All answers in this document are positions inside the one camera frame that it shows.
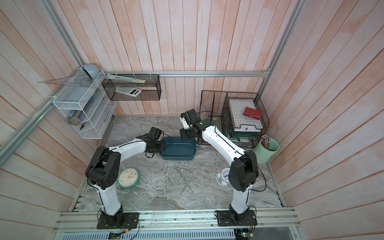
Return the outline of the teal plastic storage box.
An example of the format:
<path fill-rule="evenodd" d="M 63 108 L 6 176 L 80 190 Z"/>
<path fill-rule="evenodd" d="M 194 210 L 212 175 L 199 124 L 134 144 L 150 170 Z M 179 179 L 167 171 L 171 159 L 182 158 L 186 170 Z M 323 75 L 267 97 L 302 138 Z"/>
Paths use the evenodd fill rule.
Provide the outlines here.
<path fill-rule="evenodd" d="M 193 160 L 197 152 L 195 140 L 183 141 L 181 137 L 165 137 L 165 150 L 160 154 L 164 160 L 169 161 L 190 161 Z"/>

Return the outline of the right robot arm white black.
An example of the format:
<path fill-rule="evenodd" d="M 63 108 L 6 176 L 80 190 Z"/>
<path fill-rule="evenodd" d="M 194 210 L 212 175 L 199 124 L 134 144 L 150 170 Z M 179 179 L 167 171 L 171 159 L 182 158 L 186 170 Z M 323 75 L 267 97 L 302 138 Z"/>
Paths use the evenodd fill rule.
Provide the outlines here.
<path fill-rule="evenodd" d="M 235 223 L 241 221 L 250 210 L 247 205 L 249 190 L 259 176 L 256 154 L 235 145 L 210 120 L 201 120 L 194 109 L 182 113 L 180 121 L 183 124 L 180 134 L 184 141 L 202 138 L 230 165 L 229 182 L 234 188 L 230 216 Z"/>

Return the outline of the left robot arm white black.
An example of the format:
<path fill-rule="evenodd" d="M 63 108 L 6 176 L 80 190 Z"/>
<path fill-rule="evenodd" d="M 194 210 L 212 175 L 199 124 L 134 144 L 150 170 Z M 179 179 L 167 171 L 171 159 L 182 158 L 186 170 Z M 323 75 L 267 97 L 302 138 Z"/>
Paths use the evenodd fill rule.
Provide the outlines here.
<path fill-rule="evenodd" d="M 101 220 L 108 225 L 119 227 L 124 222 L 123 207 L 118 200 L 115 183 L 120 173 L 121 162 L 141 153 L 161 153 L 165 143 L 164 132 L 152 127 L 149 133 L 138 136 L 130 142 L 114 147 L 98 147 L 85 176 L 87 184 L 96 189 L 101 201 Z"/>

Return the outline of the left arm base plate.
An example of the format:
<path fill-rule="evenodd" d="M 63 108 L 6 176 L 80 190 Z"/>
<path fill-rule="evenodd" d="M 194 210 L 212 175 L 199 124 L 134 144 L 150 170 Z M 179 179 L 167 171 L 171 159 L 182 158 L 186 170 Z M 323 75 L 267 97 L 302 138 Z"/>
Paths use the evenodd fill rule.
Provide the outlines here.
<path fill-rule="evenodd" d="M 115 216 L 109 216 L 102 212 L 97 224 L 97 229 L 136 229 L 139 216 L 139 213 L 116 213 Z"/>

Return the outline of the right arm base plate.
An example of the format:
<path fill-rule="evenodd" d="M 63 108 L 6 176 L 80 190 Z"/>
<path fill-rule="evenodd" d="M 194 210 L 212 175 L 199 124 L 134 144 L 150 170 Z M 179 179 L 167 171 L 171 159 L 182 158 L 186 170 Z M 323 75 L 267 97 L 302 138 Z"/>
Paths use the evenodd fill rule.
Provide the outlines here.
<path fill-rule="evenodd" d="M 215 217 L 219 227 L 234 227 L 234 226 L 257 226 L 256 213 L 254 210 L 247 209 L 242 214 L 237 214 L 235 211 L 215 211 Z"/>

